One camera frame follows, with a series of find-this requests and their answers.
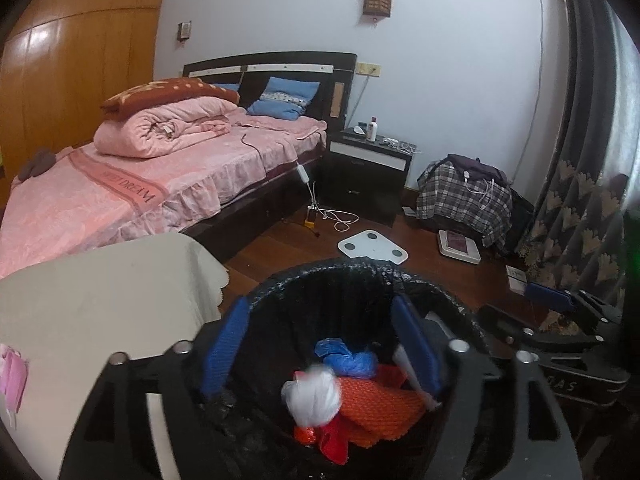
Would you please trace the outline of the orange foam net sleeve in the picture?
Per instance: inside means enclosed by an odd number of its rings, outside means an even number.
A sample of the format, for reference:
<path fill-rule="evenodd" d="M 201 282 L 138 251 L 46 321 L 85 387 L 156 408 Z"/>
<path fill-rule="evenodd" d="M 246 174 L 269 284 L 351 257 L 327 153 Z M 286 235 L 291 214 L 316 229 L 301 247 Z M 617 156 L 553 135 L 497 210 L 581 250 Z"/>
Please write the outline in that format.
<path fill-rule="evenodd" d="M 426 412 L 422 398 L 412 390 L 346 377 L 338 383 L 342 395 L 340 433 L 360 448 L 400 439 Z"/>

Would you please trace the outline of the white red floor scale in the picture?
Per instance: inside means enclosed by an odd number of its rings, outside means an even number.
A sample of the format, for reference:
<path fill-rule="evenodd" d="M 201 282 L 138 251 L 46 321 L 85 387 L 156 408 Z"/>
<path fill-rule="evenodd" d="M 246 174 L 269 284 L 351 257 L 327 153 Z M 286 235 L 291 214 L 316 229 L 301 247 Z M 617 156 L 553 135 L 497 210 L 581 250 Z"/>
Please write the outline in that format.
<path fill-rule="evenodd" d="M 444 257 L 477 266 L 482 256 L 474 240 L 454 231 L 439 230 L 437 233 L 438 250 Z"/>

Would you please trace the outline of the black lined trash bin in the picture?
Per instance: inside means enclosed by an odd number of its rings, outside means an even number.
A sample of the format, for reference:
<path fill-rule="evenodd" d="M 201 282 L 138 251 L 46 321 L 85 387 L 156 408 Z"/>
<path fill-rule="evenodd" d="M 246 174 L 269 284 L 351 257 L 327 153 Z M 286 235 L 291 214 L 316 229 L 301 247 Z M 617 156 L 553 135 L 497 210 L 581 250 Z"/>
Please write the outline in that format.
<path fill-rule="evenodd" d="M 474 315 L 398 266 L 274 274 L 200 333 L 216 479 L 416 479 L 431 457 L 447 344 L 486 352 Z"/>

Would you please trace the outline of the bed with pink sheet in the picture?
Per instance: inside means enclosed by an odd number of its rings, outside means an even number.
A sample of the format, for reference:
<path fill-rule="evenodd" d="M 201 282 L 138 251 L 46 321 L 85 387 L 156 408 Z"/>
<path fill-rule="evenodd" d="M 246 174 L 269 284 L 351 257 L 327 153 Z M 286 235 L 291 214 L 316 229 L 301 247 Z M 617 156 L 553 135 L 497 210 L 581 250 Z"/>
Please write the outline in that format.
<path fill-rule="evenodd" d="M 222 136 L 151 159 L 87 144 L 15 182 L 1 222 L 1 274 L 147 235 L 180 232 L 326 146 L 322 120 L 231 115 Z"/>

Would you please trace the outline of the red cloth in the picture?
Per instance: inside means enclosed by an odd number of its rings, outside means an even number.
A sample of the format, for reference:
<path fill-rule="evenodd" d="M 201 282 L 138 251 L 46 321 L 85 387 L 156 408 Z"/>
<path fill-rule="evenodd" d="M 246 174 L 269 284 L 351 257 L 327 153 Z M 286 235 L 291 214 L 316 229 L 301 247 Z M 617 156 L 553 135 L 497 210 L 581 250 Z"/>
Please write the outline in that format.
<path fill-rule="evenodd" d="M 407 381 L 407 375 L 397 365 L 378 363 L 373 380 L 385 388 L 399 389 Z"/>

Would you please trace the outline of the pink face mask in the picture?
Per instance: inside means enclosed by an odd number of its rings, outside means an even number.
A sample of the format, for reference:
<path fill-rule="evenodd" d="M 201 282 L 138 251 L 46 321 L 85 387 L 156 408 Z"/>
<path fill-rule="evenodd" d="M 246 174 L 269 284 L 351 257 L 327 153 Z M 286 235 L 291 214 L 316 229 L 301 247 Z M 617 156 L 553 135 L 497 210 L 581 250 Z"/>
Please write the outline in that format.
<path fill-rule="evenodd" d="M 20 352 L 6 344 L 1 345 L 1 395 L 12 429 L 16 428 L 16 415 L 20 410 L 26 382 L 28 364 Z"/>

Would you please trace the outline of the red plastic bag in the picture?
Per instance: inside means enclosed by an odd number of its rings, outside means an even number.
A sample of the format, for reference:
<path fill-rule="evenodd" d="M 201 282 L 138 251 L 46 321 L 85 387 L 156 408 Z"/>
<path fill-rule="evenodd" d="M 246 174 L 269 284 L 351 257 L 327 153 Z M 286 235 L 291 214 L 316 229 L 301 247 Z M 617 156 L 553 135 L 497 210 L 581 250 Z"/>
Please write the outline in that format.
<path fill-rule="evenodd" d="M 338 414 L 326 426 L 316 428 L 295 427 L 294 439 L 307 446 L 316 446 L 331 463 L 344 466 L 348 461 L 349 445 L 363 448 L 374 443 L 373 434 L 352 420 Z"/>

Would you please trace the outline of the white plastic bag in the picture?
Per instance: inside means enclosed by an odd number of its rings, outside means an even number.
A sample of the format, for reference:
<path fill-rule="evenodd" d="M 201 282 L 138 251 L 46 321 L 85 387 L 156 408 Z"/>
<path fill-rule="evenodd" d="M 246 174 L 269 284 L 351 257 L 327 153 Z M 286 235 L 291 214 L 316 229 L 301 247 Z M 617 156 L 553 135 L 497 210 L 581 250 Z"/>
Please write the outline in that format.
<path fill-rule="evenodd" d="M 281 396 L 297 427 L 326 426 L 342 407 L 340 383 L 334 371 L 314 365 L 296 372 L 281 389 Z"/>

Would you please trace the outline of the white blue medicine box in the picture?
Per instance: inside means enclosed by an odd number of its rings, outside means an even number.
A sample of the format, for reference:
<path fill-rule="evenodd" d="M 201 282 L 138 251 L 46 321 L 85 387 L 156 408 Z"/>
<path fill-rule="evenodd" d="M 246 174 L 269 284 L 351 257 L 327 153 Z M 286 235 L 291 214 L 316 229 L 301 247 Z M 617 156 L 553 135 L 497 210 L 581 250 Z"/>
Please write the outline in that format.
<path fill-rule="evenodd" d="M 427 411 L 435 411 L 436 408 L 440 407 L 440 403 L 431 396 L 428 392 L 422 389 L 420 386 L 420 382 L 418 381 L 418 376 L 416 376 L 416 371 L 410 363 L 408 358 L 408 354 L 405 350 L 405 347 L 402 344 L 398 344 L 396 350 L 393 354 L 394 363 L 400 368 L 400 370 L 406 375 L 408 382 L 410 382 L 413 390 L 420 396 L 423 403 L 426 406 Z"/>

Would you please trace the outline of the patterned curtain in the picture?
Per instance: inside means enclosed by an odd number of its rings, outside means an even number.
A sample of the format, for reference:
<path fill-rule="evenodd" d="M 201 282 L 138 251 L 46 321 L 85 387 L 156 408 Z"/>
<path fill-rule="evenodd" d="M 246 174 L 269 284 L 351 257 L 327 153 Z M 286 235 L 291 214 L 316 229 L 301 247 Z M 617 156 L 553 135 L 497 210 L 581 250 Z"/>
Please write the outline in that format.
<path fill-rule="evenodd" d="M 639 49 L 608 0 L 567 0 L 567 12 L 565 113 L 520 255 L 532 282 L 622 310 L 623 216 L 639 203 Z"/>

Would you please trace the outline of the dark headboard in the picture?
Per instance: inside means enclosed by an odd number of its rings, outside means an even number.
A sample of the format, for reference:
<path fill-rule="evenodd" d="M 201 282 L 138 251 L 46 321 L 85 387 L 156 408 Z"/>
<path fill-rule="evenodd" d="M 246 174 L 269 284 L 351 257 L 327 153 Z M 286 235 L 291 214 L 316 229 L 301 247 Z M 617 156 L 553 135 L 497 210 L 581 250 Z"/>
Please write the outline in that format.
<path fill-rule="evenodd" d="M 237 84 L 240 105 L 257 101 L 271 78 L 315 82 L 318 90 L 305 115 L 323 120 L 331 132 L 341 131 L 347 122 L 357 55 L 329 51 L 276 51 L 212 58 L 183 66 L 185 77 L 210 84 Z"/>

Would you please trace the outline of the blue plastic bag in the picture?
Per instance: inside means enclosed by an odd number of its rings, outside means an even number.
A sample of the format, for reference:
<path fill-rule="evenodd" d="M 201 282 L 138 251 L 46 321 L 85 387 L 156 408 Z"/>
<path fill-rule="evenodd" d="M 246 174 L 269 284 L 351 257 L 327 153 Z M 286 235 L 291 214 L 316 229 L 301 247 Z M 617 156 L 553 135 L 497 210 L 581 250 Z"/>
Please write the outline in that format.
<path fill-rule="evenodd" d="M 340 338 L 318 341 L 314 353 L 336 376 L 372 379 L 378 368 L 378 358 L 369 351 L 352 352 Z"/>

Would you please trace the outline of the folded red blanket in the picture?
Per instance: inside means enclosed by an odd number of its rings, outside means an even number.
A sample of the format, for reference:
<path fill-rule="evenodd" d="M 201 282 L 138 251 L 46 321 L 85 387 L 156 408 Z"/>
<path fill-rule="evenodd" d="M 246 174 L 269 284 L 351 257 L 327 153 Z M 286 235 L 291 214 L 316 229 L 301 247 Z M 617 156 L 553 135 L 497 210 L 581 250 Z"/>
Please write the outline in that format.
<path fill-rule="evenodd" d="M 238 105 L 239 92 L 208 84 L 200 78 L 178 77 L 138 84 L 111 96 L 101 104 L 106 119 L 124 120 L 146 108 L 212 96 Z"/>

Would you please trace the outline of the beige table cover cloth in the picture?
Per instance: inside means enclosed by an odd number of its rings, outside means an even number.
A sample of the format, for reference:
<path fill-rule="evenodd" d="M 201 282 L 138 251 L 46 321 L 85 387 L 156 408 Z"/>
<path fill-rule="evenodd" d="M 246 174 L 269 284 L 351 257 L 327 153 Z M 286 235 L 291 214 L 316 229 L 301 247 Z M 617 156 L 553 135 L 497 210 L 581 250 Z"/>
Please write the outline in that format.
<path fill-rule="evenodd" d="M 9 436 L 41 479 L 54 479 L 107 358 L 164 353 L 220 318 L 228 272 L 178 233 L 60 257 L 1 281 L 1 341 L 27 364 Z"/>

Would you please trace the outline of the small wall lamp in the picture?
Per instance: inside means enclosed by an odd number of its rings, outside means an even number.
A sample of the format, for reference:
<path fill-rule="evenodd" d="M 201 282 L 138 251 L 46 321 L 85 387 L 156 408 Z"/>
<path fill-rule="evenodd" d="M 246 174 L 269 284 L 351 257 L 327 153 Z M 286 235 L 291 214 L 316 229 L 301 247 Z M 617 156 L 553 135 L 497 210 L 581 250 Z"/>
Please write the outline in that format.
<path fill-rule="evenodd" d="M 191 37 L 192 22 L 180 22 L 177 28 L 177 40 L 183 42 Z"/>

